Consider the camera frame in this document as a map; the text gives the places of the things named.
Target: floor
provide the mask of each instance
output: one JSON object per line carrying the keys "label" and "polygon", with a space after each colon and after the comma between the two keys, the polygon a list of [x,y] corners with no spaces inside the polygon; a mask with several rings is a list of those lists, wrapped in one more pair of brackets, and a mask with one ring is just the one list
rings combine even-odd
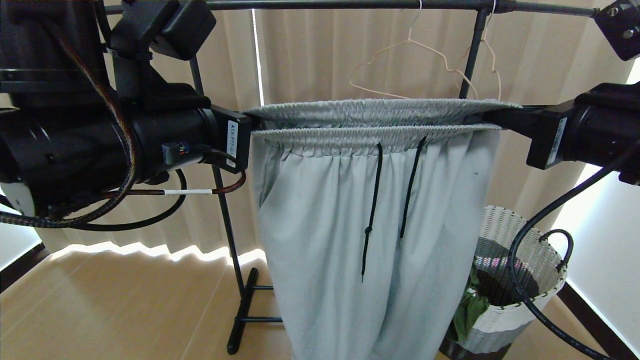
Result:
{"label": "floor", "polygon": [[[265,262],[255,266],[269,284]],[[240,351],[226,352],[239,295],[224,252],[53,254],[0,295],[0,358],[25,359],[290,359],[281,324],[248,324]],[[567,307],[554,298],[547,316],[602,351]],[[252,315],[277,316],[272,291],[258,291]],[[442,354],[436,360],[445,360]],[[587,359],[532,323],[506,360]]]}

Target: basket handle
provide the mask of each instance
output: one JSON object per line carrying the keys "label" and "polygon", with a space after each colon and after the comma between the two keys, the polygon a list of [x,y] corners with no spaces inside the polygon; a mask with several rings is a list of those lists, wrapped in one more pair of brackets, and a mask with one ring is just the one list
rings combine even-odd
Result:
{"label": "basket handle", "polygon": [[571,234],[564,229],[553,229],[553,230],[549,230],[546,233],[544,233],[542,236],[540,236],[540,238],[538,239],[540,242],[543,242],[547,239],[549,239],[549,236],[553,235],[553,234],[557,234],[560,233],[562,235],[564,235],[564,237],[566,238],[566,242],[567,242],[567,247],[566,247],[566,253],[564,254],[564,259],[562,259],[562,261],[560,261],[560,264],[558,264],[556,266],[556,270],[559,272],[560,269],[562,269],[563,266],[565,266],[568,262],[569,259],[571,258],[571,254],[573,252],[573,236],[571,236]]}

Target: clothes rack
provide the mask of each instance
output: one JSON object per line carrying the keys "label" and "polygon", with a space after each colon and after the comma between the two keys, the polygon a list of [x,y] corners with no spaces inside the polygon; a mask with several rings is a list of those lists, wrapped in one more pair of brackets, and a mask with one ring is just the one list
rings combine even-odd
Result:
{"label": "clothes rack", "polygon": [[[218,0],[208,1],[211,10],[249,10],[249,9],[271,9],[271,10],[289,10],[289,9],[418,9],[420,8],[419,0]],[[476,21],[473,28],[473,37],[467,65],[465,67],[465,75],[471,79],[476,66],[478,49],[481,43],[482,33],[486,25],[489,14],[494,10],[495,13],[508,12],[538,12],[552,13],[559,15],[573,15],[581,17],[593,17],[600,9],[585,8],[577,6],[564,6],[557,4],[545,3],[528,3],[515,0],[425,0],[422,2],[422,9],[450,9],[450,10],[475,10],[477,11]],[[121,5],[107,6],[108,15],[122,13]],[[200,77],[200,69],[198,60],[194,57],[190,61],[191,74],[193,76],[196,91],[204,94],[202,79]],[[459,98],[464,99],[468,93],[468,83],[462,82]],[[222,175],[220,169],[212,167],[214,180],[217,188],[223,187]],[[231,355],[235,354],[240,348],[240,342],[244,332],[246,323],[266,322],[276,323],[282,322],[282,318],[267,316],[248,316],[249,308],[253,294],[256,290],[273,290],[273,286],[257,285],[258,270],[252,268],[246,284],[243,281],[240,263],[238,262],[238,254],[234,239],[233,226],[229,215],[229,208],[225,194],[218,195],[220,208],[222,212],[229,251],[232,258],[238,290],[240,292],[240,305],[234,320],[234,326],[227,343],[227,352]]]}

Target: laundry basket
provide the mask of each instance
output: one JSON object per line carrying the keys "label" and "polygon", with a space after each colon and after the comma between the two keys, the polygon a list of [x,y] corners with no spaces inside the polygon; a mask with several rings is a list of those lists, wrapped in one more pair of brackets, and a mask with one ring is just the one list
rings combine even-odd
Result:
{"label": "laundry basket", "polygon": [[[463,341],[443,340],[440,351],[450,359],[502,359],[518,335],[534,320],[529,309],[517,300],[507,268],[509,247],[525,222],[526,219],[511,210],[485,207],[475,262],[480,282],[478,293],[489,299],[490,306]],[[564,286],[570,256],[568,250],[562,259],[549,245],[547,234],[531,229],[516,254],[520,283],[540,309]]]}

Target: tile grout line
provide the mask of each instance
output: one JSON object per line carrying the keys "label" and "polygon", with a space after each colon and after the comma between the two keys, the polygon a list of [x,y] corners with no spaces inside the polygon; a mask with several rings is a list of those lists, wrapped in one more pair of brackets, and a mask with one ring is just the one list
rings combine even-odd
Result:
{"label": "tile grout line", "polygon": [[91,256],[89,256],[88,258],[86,258],[80,265],[78,265],[74,271],[72,271],[66,278],[64,278],[64,280],[60,281],[56,286],[54,286],[49,292],[47,292],[46,295],[44,295],[40,301],[38,301],[29,311],[27,311],[21,318],[20,320],[16,321],[15,324],[9,329],[7,330],[7,332],[0,336],[0,340],[2,340],[4,337],[6,337],[7,335],[9,335],[16,326],[18,326],[18,324],[20,324],[27,316],[29,316],[29,314],[31,314],[33,312],[33,310],[35,310],[36,307],[38,307],[47,297],[49,297],[49,295],[51,295],[51,293],[53,293],[54,291],[56,291],[60,285],[62,285],[63,282],[67,281],[71,275],[73,275],[78,269],[80,269],[89,259],[91,259],[96,253],[92,254]]}
{"label": "tile grout line", "polygon": [[202,315],[200,315],[200,319],[198,320],[198,323],[196,324],[196,327],[193,329],[193,333],[191,334],[191,337],[189,339],[189,342],[187,343],[187,346],[184,348],[184,352],[182,353],[182,357],[180,358],[180,360],[184,360],[184,357],[187,355],[187,351],[189,350],[189,347],[191,346],[191,343],[193,342],[193,338],[196,335],[196,332],[198,332],[198,329],[200,328],[200,324],[202,323],[202,319],[204,319],[204,314],[206,314],[209,305],[211,305],[211,300],[213,300],[213,295],[216,293],[216,290],[218,290],[218,286],[220,286],[220,283],[222,282],[222,278],[225,276],[225,273],[227,272],[229,266],[225,266],[224,271],[222,271],[222,274],[220,275],[220,278],[218,279],[218,283],[215,285],[215,287],[213,288],[213,290],[211,291],[211,296],[209,297],[209,301],[207,301],[207,305],[204,307],[204,309],[202,310]]}

